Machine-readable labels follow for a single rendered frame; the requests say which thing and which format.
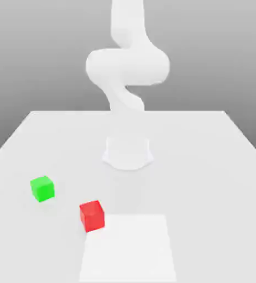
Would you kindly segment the small green cube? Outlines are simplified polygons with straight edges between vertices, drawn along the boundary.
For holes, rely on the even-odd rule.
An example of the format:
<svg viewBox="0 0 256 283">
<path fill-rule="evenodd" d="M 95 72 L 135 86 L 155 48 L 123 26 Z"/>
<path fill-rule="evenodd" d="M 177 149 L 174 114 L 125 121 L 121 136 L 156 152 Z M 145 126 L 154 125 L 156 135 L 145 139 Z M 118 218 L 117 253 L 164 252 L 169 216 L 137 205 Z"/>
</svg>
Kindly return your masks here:
<svg viewBox="0 0 256 283">
<path fill-rule="evenodd" d="M 32 194 L 38 202 L 46 201 L 55 196 L 54 183 L 47 176 L 30 181 Z"/>
</svg>

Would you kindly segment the small red cube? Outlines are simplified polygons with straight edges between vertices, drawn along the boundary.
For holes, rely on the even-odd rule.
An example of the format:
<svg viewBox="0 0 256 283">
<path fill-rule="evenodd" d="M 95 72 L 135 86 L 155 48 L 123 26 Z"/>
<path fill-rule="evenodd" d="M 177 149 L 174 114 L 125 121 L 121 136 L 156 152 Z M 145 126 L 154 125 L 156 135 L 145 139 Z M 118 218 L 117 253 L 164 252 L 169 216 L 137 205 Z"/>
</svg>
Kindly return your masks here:
<svg viewBox="0 0 256 283">
<path fill-rule="evenodd" d="M 80 219 L 86 233 L 105 226 L 105 213 L 98 200 L 79 205 Z"/>
</svg>

